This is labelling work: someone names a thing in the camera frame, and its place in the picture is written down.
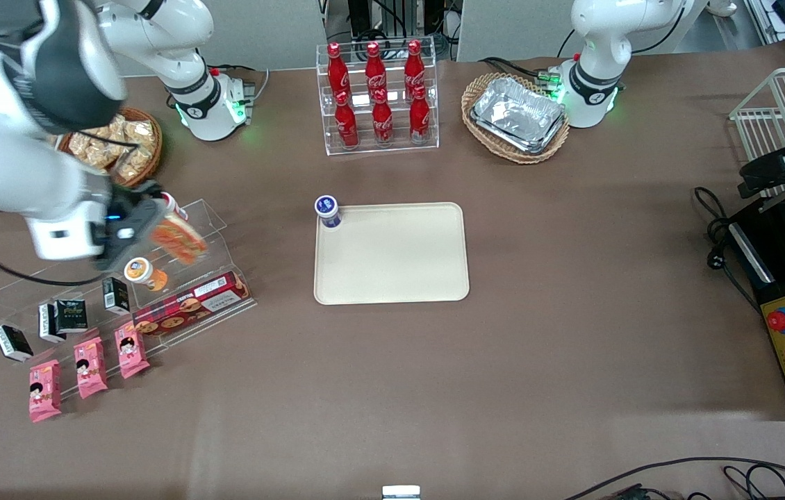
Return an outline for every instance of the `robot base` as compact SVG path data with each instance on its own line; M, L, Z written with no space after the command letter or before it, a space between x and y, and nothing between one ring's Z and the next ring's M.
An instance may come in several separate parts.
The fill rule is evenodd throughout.
M561 102L568 117L568 126L589 128L602 122L602 118L608 113L609 106L615 99L617 92L611 92L608 96L605 96L605 94L590 95L590 101L593 102L596 95L600 96L600 100L593 104L588 104L587 101L584 101L584 96L580 95L572 87L568 78L568 72L571 71L571 67L574 65L575 62L573 60L567 60L560 66Z
M184 126L201 140L221 140L235 132L237 127L249 123L249 110L245 101L244 85L239 78L227 75L215 77L220 83L220 99L205 117L193 119L186 117L179 107Z

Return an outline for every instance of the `coca-cola bottle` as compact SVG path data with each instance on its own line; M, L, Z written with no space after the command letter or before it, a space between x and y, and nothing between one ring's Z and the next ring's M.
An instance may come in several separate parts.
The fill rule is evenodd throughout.
M374 92L383 89L384 101L386 101L386 66L380 60L380 44L377 42L367 43L367 64L365 65L365 79L367 80L367 95L371 102L374 101Z
M346 69L346 63L340 59L340 44L337 42L328 44L328 57L328 82L330 82L334 98L336 99L336 96L343 94L348 99L352 94L349 88L349 70Z
M393 143L393 111L386 103L386 89L377 89L371 92L374 97L374 110L371 117L374 118L374 139L380 148L389 148Z
M411 102L411 142L418 146L430 139L430 106L427 104L427 88L415 87Z
M424 60L420 57L420 40L408 42L408 60L405 62L405 101L411 102L415 88L424 86Z
M355 126L355 113L349 107L349 99L346 94L337 94L336 103L338 108L334 112L334 117L338 123L338 133L342 140L342 148L351 151L358 148L358 129Z

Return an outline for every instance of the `acrylic display rack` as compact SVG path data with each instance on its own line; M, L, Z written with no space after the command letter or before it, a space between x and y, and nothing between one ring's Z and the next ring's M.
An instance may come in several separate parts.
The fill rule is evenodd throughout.
M371 118L373 105L367 95L365 65L367 42L340 44L340 57L349 69L351 106L358 127L357 149L348 151L342 146L334 112L336 102L328 82L328 45L318 45L315 66L319 80L319 106L322 108L322 125L325 151L328 156L376 151L401 151L402 149L431 149L439 147L439 88L436 78L436 48L432 37L418 37L423 47L424 86L427 88L427 104L430 106L430 136L427 144L411 142L411 104L405 101L405 62L408 60L408 41L414 38L379 40L380 57L386 66L386 89L392 110L392 144L380 148L374 141L374 122Z
M130 310L132 313L144 308L145 306L157 303L170 295L183 291L192 285L209 281L213 276L219 276L224 272L236 272L242 279L245 276L241 269L235 265L225 240L219 231L226 227L223 219L204 201L198 200L183 208L189 215L189 224L204 237L208 250L199 256L193 265L183 265L179 260L173 259L163 249L155 248L144 255L156 268L164 270L170 277L167 288L161 292L151 292L142 285L134 285L125 281L123 276L112 274L128 286L130 292ZM74 281L75 276L79 276L81 270L70 269L68 265L54 265L41 270L35 274L40 278L53 279L54 281ZM96 333L69 333L68 339L60 344L51 344L40 339L38 335L38 306L41 303L55 301L57 299L79 299L84 298L87 303L87 317L90 328L97 328ZM106 368L109 377L119 373L117 364L117 349L114 344L114 330L132 320L131 315L120 316L107 311L103 307L103 294L101 293L101 281L82 285L82 287L52 287L52 285L40 285L30 281L17 281L6 287L0 288L0 325L17 327L25 334L28 344L34 351L34 356L30 360L18 363L9 361L18 366L30 368L37 364L49 360L59 361L60 366L60 387L62 388L62 399L77 394L77 377L75 376L74 366L74 346L79 342L84 342L90 338L99 336L106 355ZM211 316L195 323L195 325L181 328L164 335L144 335L142 339L145 343L146 356L151 358L180 342L193 338L193 336L204 332L216 323L228 319L235 314L256 304L253 297L244 301L239 301L228 308L218 311Z

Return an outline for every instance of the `snack basket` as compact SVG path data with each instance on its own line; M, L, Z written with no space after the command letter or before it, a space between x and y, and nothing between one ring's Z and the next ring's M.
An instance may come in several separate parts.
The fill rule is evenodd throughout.
M469 129L470 133L475 136L479 142L482 143L489 151L494 153L495 155L500 156L500 158L506 158L514 163L518 163L520 165L532 165L536 163L541 163L545 159L550 158L553 156L557 149L560 149L562 143L565 142L566 138L568 137L568 118L562 127L560 128L559 132L556 133L554 138L550 140L550 144L547 145L546 149L541 152L539 155L529 155L527 153L523 153L516 149L516 146L506 142L495 134L488 132L484 128L478 126L475 122L473 122L470 118L470 108L472 105L479 100L479 97L485 92L485 89L488 88L488 84L491 83L492 80L497 78L503 77L511 77L517 82L519 82L524 88L529 89L533 92L538 92L541 94L541 88L539 88L535 83L529 82L529 80L516 75L507 75L505 73L488 73L488 75L483 75L470 83L466 86L466 90L463 91L463 96L460 98L460 108L461 114L463 118L463 124L466 125L466 128Z
M152 117L150 114L146 113L145 111L136 110L136 108L120 108L119 114L121 114L126 121L129 122L149 122L151 124L151 129L154 131L155 134L155 151L152 153L151 158L146 162L144 167L141 171L139 171L134 177L129 179L122 179L117 175L112 175L112 180L115 181L117 184L122 186L131 187L135 186L138 183L144 181L147 177L151 177L154 174L155 170L158 169L158 164L161 162L161 148L164 145L164 138L163 134L161 133L161 127L158 125L158 122L155 121L155 118ZM69 149L69 143L72 141L72 134L66 133L62 136L62 140L59 142L59 146L57 149L62 151L63 153L72 154L71 149ZM117 161L112 161L107 167L107 172L112 172L114 167L116 166Z

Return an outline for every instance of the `brown table surface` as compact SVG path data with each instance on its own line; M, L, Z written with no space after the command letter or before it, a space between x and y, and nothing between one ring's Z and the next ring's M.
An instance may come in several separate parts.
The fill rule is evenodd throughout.
M417 483L427 499L555 500L656 460L785 463L779 368L704 265L691 205L703 184L739 206L727 114L784 66L785 44L637 57L605 121L533 167L461 123L482 64L441 64L437 151L348 158L325 156L311 70L274 73L252 126L217 143L183 129L158 80L130 80L167 136L160 180L225 218L259 304L43 424L26 371L0 358L0 498L362 499ZM317 304L322 193L459 203L469 297ZM0 215L0 259L43 267L18 216ZM736 496L714 465L636 480Z

